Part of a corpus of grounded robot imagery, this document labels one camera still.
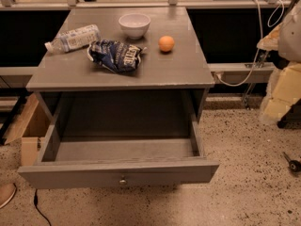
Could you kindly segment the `blue chip bag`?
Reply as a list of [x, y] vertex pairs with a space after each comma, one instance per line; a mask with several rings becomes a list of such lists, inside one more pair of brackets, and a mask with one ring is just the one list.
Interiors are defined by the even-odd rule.
[[87, 48], [87, 57], [113, 73], [135, 71], [144, 48], [117, 40], [97, 40]]

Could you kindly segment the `grey wooden drawer cabinet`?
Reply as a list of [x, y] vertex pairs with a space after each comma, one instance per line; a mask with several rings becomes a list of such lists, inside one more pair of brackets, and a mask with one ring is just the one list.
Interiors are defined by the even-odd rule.
[[[105, 39], [125, 41], [119, 27], [124, 14], [143, 13], [150, 16], [150, 29], [136, 44], [147, 51], [139, 68], [132, 74], [115, 74], [103, 70], [87, 58], [87, 52], [46, 54], [26, 88], [34, 92], [121, 89], [203, 89], [214, 80], [198, 44], [186, 8], [75, 8], [62, 25], [62, 30], [87, 24], [100, 28]], [[170, 52], [159, 49], [163, 36], [174, 39]]]

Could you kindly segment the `round metal drawer knob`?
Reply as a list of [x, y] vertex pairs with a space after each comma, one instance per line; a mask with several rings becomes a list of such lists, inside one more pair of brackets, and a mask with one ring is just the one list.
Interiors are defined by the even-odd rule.
[[119, 184], [121, 186], [126, 186], [128, 184], [127, 180], [125, 179], [125, 177], [121, 177], [121, 179], [119, 180]]

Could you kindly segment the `open grey top drawer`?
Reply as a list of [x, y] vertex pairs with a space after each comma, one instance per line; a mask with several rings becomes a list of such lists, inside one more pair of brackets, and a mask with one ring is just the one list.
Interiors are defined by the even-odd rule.
[[36, 162], [18, 172], [35, 188], [163, 186], [208, 183], [218, 166], [189, 92], [99, 91], [62, 94]]

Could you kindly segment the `orange fruit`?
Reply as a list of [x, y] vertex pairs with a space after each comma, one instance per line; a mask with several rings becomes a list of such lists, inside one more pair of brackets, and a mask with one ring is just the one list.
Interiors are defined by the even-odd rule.
[[175, 45], [175, 41], [170, 36], [163, 36], [158, 40], [158, 45], [162, 52], [170, 52]]

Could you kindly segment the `white ceramic bowl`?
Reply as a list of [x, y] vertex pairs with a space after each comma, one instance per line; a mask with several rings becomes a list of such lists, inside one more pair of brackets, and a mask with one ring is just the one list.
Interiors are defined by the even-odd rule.
[[121, 31], [130, 39], [138, 40], [148, 31], [151, 18], [141, 13], [130, 13], [119, 18]]

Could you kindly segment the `clear plastic water bottle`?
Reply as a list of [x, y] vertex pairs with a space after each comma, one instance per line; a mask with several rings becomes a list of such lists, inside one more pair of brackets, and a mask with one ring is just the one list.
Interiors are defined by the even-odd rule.
[[45, 42], [44, 45], [48, 52], [61, 54], [81, 49], [100, 38], [98, 26], [91, 24], [59, 33], [52, 41]]

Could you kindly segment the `light wooden box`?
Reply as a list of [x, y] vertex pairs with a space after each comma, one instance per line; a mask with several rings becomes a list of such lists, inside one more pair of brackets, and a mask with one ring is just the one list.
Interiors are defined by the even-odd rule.
[[5, 133], [6, 144], [21, 141], [21, 165], [33, 166], [50, 120], [35, 94], [31, 94]]

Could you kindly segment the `black caster wheel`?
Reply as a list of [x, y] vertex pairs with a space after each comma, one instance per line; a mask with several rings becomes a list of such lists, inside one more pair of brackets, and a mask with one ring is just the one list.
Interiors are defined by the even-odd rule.
[[286, 153], [283, 154], [287, 162], [289, 163], [289, 169], [291, 172], [300, 172], [301, 163], [297, 160], [292, 160]]

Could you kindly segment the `round tan floor object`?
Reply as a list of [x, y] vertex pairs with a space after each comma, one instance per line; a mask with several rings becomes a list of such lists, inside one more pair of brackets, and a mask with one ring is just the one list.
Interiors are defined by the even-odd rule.
[[0, 186], [0, 209], [5, 207], [16, 193], [16, 185], [13, 183]]

